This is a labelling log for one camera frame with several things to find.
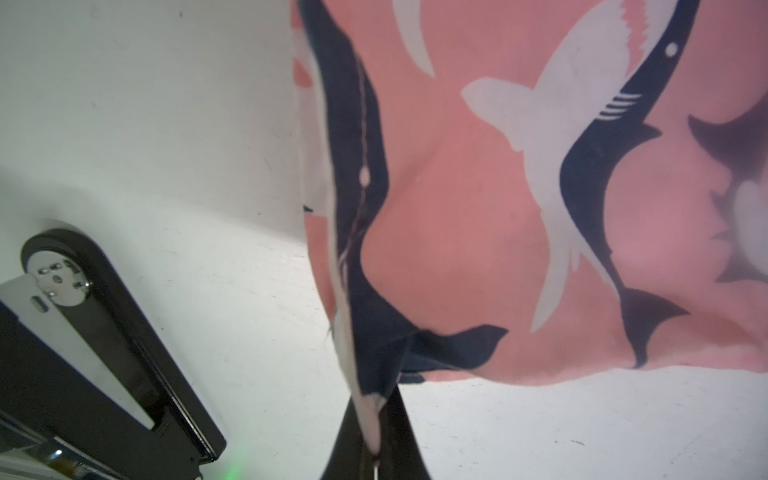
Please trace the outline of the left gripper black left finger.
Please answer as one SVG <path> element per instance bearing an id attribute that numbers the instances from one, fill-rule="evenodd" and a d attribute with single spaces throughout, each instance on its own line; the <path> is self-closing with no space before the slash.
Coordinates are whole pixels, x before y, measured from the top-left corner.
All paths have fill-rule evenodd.
<path id="1" fill-rule="evenodd" d="M 374 457 L 362 436 L 357 413 L 349 400 L 321 480 L 374 480 Z"/>

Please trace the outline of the pink shark print shorts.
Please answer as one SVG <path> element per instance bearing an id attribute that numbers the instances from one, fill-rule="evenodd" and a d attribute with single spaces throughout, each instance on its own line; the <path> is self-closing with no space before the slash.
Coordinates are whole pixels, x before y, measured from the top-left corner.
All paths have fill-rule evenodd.
<path id="1" fill-rule="evenodd" d="M 767 369 L 763 1 L 295 1 L 311 267 L 401 383 Z"/>

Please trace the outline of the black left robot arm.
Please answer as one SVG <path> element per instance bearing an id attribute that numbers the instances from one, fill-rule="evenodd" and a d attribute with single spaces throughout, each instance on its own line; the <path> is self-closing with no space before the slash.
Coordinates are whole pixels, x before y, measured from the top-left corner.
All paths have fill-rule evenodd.
<path id="1" fill-rule="evenodd" d="M 107 256 L 51 229 L 1 286 L 5 479 L 199 479 L 227 442 Z"/>

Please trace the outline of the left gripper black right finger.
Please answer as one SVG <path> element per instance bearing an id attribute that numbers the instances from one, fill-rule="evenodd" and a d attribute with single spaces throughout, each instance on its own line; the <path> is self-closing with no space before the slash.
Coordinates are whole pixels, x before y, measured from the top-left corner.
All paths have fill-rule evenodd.
<path id="1" fill-rule="evenodd" d="M 396 388 L 379 414 L 381 447 L 378 478 L 430 480 L 400 390 Z"/>

